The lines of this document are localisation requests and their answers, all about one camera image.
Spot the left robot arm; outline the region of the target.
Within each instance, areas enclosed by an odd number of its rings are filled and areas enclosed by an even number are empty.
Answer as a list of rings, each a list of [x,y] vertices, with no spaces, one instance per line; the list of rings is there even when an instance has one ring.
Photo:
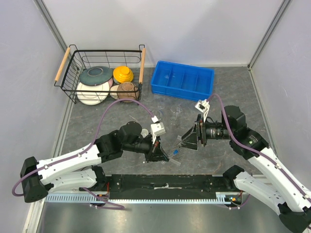
[[[120,158],[124,151],[144,154],[146,162],[167,162],[169,158],[160,145],[160,136],[166,132],[164,124],[151,124],[146,135],[143,130],[140,124],[130,121],[81,149],[54,159],[25,159],[20,172],[24,201],[32,203],[49,193],[71,188],[105,189],[107,180],[98,165]]]

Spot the blue capped test tube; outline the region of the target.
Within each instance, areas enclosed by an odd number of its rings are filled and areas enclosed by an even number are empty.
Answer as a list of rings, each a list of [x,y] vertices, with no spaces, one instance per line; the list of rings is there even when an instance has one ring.
[[[173,161],[176,161],[176,158],[177,158],[177,154],[179,153],[179,150],[172,150],[168,157],[169,157],[169,160],[173,160]]]

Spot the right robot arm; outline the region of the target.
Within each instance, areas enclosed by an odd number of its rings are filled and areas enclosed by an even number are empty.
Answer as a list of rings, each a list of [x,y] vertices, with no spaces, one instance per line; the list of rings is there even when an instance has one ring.
[[[278,159],[269,143],[247,127],[245,114],[238,106],[225,106],[221,122],[212,121],[207,109],[194,126],[182,137],[180,147],[197,150],[208,140],[228,140],[230,147],[255,166],[271,186],[253,178],[243,168],[234,165],[223,174],[223,187],[228,191],[245,191],[270,207],[283,225],[293,233],[302,233],[311,226],[311,191],[305,187]]]

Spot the clear acrylic tube rack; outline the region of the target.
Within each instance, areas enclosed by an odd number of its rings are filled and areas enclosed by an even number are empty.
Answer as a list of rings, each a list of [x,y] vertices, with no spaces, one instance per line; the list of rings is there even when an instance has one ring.
[[[179,146],[179,143],[181,142],[181,137],[180,135],[177,136],[177,138],[175,139],[174,143],[173,143],[173,146],[172,148],[169,150],[168,152],[168,155],[169,153],[172,151],[172,150],[179,150],[179,153],[177,154],[177,158],[176,158],[176,161],[173,161],[173,160],[169,160],[169,163],[173,163],[177,166],[181,166],[181,163],[183,161],[183,159],[191,152],[190,149],[186,149],[186,148],[181,148]]]

